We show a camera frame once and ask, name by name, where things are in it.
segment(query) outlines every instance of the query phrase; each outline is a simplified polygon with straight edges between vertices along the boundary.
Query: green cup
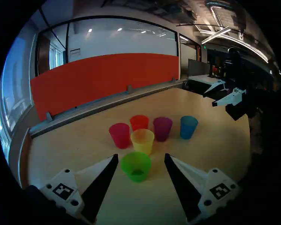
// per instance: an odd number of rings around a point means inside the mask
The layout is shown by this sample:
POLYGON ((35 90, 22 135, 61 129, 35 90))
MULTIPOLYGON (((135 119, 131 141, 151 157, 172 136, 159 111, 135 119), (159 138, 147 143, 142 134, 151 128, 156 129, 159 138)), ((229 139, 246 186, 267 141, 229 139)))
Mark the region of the green cup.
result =
POLYGON ((131 152, 122 158, 121 168, 130 180, 142 182, 151 168, 151 159, 145 153, 131 152))

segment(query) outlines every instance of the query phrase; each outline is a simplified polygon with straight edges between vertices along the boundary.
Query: orange partition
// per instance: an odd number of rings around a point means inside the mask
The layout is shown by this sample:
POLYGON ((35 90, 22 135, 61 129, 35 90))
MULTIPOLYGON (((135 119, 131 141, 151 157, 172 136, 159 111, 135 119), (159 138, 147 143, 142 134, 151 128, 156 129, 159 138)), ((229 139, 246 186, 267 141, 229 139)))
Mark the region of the orange partition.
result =
POLYGON ((179 77, 178 56, 125 53, 86 58, 46 71, 31 80, 40 120, 75 106, 133 88, 179 77))

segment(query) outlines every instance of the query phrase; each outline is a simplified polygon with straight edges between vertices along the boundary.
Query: plastic cup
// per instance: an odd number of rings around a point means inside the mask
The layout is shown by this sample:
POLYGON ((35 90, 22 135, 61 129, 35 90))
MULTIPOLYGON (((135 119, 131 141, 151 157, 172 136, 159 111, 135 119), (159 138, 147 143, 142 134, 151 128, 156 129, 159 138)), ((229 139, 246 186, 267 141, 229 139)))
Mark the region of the plastic cup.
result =
POLYGON ((153 125, 155 139, 157 141, 166 141, 172 128, 173 121, 167 117, 158 117, 154 119, 153 125))
POLYGON ((197 127, 198 120, 192 116, 181 117, 180 137, 183 139, 190 139, 197 127))
POLYGON ((147 155, 151 154, 154 141, 154 133, 147 129, 138 129, 132 132, 131 141, 134 150, 143 152, 147 155))
POLYGON ((130 145, 130 127, 125 123, 116 123, 109 128, 109 133, 119 149, 125 149, 130 145))
POLYGON ((145 115, 135 115, 130 118, 130 123, 132 131, 136 131, 137 129, 148 129, 149 118, 145 115))
POLYGON ((151 168, 151 159, 142 152, 131 152, 122 158, 121 168, 130 180, 142 182, 151 168))

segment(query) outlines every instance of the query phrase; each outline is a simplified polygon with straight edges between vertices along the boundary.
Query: table surface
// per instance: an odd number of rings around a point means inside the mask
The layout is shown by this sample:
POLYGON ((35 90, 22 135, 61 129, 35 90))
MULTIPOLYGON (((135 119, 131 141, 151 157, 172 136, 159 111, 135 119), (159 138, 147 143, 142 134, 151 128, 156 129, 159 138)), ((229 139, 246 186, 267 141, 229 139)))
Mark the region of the table surface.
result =
POLYGON ((250 163, 248 117, 234 121, 224 106, 212 107, 212 99, 171 88, 62 126, 32 140, 28 159, 28 180, 38 188, 63 168, 74 171, 119 155, 119 164, 97 216, 104 224, 183 224, 185 214, 171 182, 164 154, 208 172, 217 167, 238 181, 250 163), (152 121, 159 116, 173 120, 166 142, 154 142, 151 170, 147 180, 134 183, 120 167, 121 158, 133 151, 115 147, 108 129, 114 123, 127 123, 136 114, 152 121), (180 118, 191 115, 198 126, 190 140, 179 137, 180 118))

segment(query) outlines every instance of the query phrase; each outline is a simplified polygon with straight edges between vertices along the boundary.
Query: blue cup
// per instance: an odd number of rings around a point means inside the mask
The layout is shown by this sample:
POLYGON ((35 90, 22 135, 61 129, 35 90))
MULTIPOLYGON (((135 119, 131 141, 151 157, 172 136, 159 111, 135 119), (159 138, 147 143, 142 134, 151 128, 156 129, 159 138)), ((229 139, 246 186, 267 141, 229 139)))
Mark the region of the blue cup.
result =
POLYGON ((190 139, 198 125, 198 120, 192 116, 183 116, 180 119, 180 137, 190 139))

